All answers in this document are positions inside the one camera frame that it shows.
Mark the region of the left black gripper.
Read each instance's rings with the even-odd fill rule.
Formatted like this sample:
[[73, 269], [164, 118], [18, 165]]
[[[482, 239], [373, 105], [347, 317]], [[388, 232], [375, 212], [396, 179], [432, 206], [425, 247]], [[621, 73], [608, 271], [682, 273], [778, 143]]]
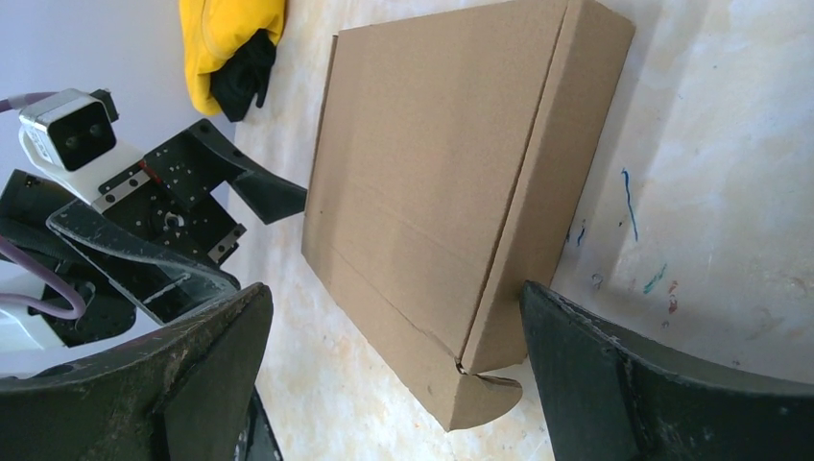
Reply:
[[214, 198], [228, 184], [266, 225], [305, 209], [307, 190], [238, 149], [201, 119], [149, 153], [128, 149], [89, 201], [58, 182], [14, 173], [1, 199], [1, 230], [84, 299], [78, 320], [1, 305], [5, 347], [76, 347], [158, 325], [237, 293], [223, 263], [245, 228]]

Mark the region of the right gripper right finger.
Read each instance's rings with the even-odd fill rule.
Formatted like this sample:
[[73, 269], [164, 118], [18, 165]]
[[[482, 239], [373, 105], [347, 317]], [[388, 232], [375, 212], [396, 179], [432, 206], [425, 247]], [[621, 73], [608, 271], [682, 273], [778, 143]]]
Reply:
[[519, 309], [559, 460], [809, 460], [813, 388], [679, 352], [535, 281]]

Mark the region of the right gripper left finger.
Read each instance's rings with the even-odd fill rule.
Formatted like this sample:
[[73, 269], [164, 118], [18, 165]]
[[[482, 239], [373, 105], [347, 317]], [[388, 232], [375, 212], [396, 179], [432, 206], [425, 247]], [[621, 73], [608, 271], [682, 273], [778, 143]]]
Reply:
[[255, 388], [274, 315], [256, 283], [196, 314], [1, 381], [5, 460], [270, 460]]

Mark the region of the brown cardboard box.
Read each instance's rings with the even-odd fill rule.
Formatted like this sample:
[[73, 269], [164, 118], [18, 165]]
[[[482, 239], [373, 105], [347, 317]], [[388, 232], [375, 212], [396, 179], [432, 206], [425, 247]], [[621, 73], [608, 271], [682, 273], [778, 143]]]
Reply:
[[523, 283], [549, 284], [634, 37], [597, 1], [506, 1], [333, 39], [302, 254], [447, 430], [520, 400]]

